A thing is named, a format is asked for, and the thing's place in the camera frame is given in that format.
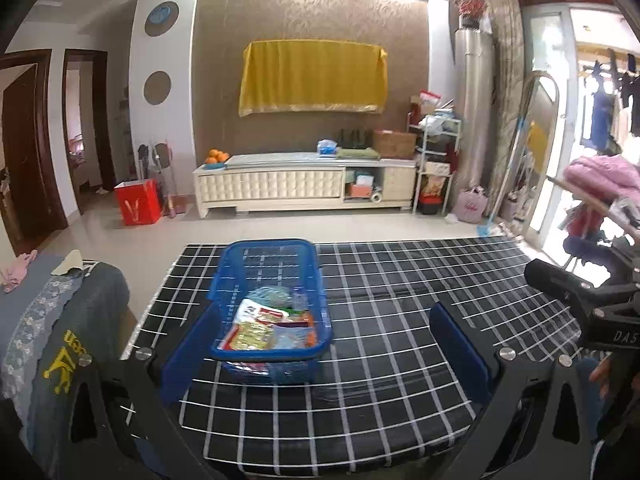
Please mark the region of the person right hand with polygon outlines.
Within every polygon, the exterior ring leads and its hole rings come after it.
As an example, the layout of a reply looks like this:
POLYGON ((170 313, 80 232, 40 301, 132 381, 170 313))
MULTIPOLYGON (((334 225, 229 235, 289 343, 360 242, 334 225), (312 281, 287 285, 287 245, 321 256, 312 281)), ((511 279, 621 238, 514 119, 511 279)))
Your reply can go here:
POLYGON ((606 400, 613 391, 611 378, 613 358, 612 354, 607 356, 589 375, 589 381, 598 388, 601 400, 606 400))

